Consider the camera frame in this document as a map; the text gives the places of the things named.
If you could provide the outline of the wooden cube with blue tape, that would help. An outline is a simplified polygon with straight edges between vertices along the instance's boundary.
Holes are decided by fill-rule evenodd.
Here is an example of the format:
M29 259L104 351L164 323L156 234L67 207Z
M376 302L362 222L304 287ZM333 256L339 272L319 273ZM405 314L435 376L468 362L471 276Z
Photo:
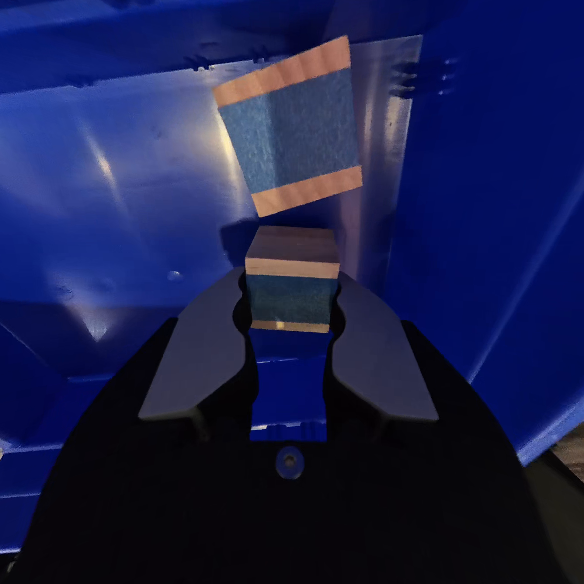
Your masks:
M260 226L245 256L251 328L328 333L339 268L332 230Z
M213 88L260 218L363 185L349 39Z

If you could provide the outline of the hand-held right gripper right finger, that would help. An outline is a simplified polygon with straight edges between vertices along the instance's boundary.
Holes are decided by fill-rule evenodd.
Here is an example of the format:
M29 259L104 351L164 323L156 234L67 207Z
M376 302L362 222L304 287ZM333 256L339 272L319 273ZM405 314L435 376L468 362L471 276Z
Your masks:
M439 414L395 312L339 273L330 325L327 439L430 439Z

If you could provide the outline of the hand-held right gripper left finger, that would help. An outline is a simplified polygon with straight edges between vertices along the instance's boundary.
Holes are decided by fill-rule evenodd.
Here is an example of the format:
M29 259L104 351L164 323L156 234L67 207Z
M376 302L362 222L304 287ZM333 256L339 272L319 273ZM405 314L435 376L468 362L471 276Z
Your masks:
M249 439L259 374L245 271L234 268L179 315L138 417L189 420L199 439Z

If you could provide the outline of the blue plastic bin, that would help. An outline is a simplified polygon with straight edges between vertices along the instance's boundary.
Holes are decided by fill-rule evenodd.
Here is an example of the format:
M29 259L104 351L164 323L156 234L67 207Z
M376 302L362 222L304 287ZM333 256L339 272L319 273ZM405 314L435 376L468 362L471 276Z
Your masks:
M363 186L259 220L211 88L342 35ZM259 223L333 229L538 457L583 421L583 1L1 1L1 554Z

